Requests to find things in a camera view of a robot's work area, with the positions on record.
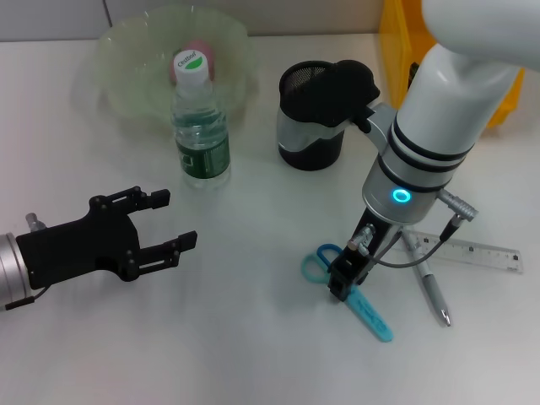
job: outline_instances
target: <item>scissors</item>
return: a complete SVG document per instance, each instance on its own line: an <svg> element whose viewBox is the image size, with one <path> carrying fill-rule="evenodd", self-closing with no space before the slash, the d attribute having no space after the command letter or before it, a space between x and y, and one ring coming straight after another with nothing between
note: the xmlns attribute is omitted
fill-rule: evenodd
<svg viewBox="0 0 540 405"><path fill-rule="evenodd" d="M307 255L301 264L301 272L304 278L310 283L328 284L330 281L330 261L324 256L324 251L335 251L337 254L342 252L339 246L333 244L325 244L319 246L316 253ZM322 270L319 274L310 273L307 271L307 264L315 262ZM358 288L352 288L350 294L345 300L348 308L354 314L365 322L365 325L382 341L390 342L394 338L394 334L382 317L377 313L375 308L370 304L367 298L360 292Z"/></svg>

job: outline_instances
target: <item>bottle cap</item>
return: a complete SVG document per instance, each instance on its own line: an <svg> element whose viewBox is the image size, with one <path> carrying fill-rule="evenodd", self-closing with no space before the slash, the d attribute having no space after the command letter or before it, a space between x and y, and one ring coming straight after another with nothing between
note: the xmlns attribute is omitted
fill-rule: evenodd
<svg viewBox="0 0 540 405"><path fill-rule="evenodd" d="M174 61L176 82L181 87L197 87L208 80L208 61L200 51L182 51Z"/></svg>

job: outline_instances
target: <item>ruler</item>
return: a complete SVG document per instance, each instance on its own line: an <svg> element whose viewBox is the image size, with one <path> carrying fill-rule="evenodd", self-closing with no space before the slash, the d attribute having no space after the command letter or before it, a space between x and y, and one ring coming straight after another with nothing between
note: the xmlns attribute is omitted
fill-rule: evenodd
<svg viewBox="0 0 540 405"><path fill-rule="evenodd" d="M408 231L411 235L416 235L424 254L433 249L439 242L439 236L437 235L425 234L411 229ZM406 250L404 245L399 246L398 244L395 244L394 249ZM523 260L519 251L465 240L449 239L432 257L474 266L508 270L513 273L523 273Z"/></svg>

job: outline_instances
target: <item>pink ball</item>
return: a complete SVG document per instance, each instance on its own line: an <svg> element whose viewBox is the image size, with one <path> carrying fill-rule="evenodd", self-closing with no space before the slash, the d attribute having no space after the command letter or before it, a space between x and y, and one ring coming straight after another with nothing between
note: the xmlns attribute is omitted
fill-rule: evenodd
<svg viewBox="0 0 540 405"><path fill-rule="evenodd" d="M173 61L175 60L175 56L182 52L182 51L199 51L204 54L208 61L208 71L210 73L210 80L213 80L214 76L214 70L213 70L213 51L212 47L205 42L204 40L190 40L187 44L185 44L175 55L173 55L172 59L170 60L169 65L169 78L170 81L174 84L176 84L176 75L175 75L175 67L173 64Z"/></svg>

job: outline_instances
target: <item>pen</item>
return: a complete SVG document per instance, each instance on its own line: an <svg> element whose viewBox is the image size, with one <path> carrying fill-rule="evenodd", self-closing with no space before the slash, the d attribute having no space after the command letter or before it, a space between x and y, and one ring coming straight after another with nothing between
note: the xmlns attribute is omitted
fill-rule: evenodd
<svg viewBox="0 0 540 405"><path fill-rule="evenodd" d="M407 246L410 255L413 257L413 260L420 259L422 255L422 246L420 245L418 238L415 235L411 235L406 229L402 233L403 241ZM422 279L422 284L424 285L426 294L431 301L437 316L449 327L450 322L450 313L448 312L448 306L446 305L445 299L440 292L439 285L435 276L429 269L428 261L421 262L416 266L418 275Z"/></svg>

